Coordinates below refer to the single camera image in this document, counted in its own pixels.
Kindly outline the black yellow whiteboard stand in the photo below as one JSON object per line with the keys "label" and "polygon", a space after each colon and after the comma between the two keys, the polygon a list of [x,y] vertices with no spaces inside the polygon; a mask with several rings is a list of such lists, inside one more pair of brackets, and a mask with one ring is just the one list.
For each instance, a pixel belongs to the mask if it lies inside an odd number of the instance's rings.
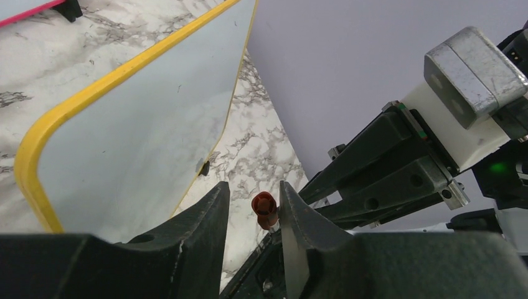
{"label": "black yellow whiteboard stand", "polygon": [[200,159],[196,165],[196,173],[198,176],[207,176],[210,169],[210,161],[208,159]]}

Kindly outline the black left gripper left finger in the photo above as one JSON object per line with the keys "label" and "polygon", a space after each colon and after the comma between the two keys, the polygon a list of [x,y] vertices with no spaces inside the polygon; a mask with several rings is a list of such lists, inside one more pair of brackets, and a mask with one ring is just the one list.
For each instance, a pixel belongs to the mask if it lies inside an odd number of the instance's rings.
{"label": "black left gripper left finger", "polygon": [[229,205],[221,181],[125,244],[89,234],[2,235],[1,297],[218,298]]}

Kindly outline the white rainbow marker pen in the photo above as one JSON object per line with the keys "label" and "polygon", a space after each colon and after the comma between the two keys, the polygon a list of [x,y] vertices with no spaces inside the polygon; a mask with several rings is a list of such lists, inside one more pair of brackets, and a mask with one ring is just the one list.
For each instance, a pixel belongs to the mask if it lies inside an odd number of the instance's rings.
{"label": "white rainbow marker pen", "polygon": [[266,229],[270,234],[274,234],[280,231],[280,222],[278,219],[268,223]]}

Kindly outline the black pink whiteboard stand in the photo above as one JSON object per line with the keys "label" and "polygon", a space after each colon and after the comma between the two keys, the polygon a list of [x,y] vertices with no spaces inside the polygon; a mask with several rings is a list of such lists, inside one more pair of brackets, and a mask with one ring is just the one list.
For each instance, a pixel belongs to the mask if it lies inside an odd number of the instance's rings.
{"label": "black pink whiteboard stand", "polygon": [[83,16],[82,9],[78,0],[63,0],[52,6],[52,9],[57,11],[69,22],[75,22],[78,18]]}

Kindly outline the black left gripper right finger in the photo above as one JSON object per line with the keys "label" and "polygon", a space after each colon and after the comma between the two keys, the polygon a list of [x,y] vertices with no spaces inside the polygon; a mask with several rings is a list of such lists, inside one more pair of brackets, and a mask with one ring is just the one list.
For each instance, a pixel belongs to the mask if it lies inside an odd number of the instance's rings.
{"label": "black left gripper right finger", "polygon": [[526,298],[527,267],[484,232],[350,234],[280,183],[288,298]]}

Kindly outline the brown marker cap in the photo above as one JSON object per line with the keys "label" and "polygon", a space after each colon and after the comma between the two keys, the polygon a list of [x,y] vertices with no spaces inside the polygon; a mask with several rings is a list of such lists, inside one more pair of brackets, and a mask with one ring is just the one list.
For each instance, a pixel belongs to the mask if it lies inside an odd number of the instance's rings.
{"label": "brown marker cap", "polygon": [[258,225],[265,230],[268,223],[279,220],[278,206],[274,197],[267,191],[258,193],[251,201],[253,212],[257,215]]}

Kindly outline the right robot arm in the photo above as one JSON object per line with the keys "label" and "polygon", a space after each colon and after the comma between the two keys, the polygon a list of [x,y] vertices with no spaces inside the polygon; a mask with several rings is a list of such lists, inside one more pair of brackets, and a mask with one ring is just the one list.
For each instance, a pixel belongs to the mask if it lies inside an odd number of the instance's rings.
{"label": "right robot arm", "polygon": [[383,107],[299,195],[338,227],[376,227],[444,202],[469,203],[456,178],[472,171],[491,209],[465,212],[452,230],[502,234],[527,257],[527,29],[493,44],[468,26],[428,51],[424,81]]}

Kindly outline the yellow framed whiteboard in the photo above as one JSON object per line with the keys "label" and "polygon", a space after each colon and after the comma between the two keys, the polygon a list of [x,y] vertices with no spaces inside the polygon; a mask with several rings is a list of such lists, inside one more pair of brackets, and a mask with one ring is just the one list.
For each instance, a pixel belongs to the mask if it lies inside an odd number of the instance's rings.
{"label": "yellow framed whiteboard", "polygon": [[42,115],[14,160],[45,230],[125,242],[168,220],[219,142],[256,1],[225,1]]}

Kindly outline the pink framed whiteboard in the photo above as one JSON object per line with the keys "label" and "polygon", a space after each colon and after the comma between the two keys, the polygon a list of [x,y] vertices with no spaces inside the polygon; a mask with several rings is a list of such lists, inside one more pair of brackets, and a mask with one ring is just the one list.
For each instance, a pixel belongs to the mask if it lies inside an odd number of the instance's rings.
{"label": "pink framed whiteboard", "polygon": [[1,0],[1,27],[62,4],[65,0]]}

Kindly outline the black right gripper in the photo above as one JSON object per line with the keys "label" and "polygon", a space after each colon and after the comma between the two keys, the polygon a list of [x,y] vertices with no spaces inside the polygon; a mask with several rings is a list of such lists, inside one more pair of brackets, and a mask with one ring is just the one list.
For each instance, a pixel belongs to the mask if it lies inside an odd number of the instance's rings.
{"label": "black right gripper", "polygon": [[338,192],[341,201],[317,212],[345,230],[436,193],[451,210],[466,206],[460,169],[418,110],[391,101],[382,111],[300,190],[305,203]]}

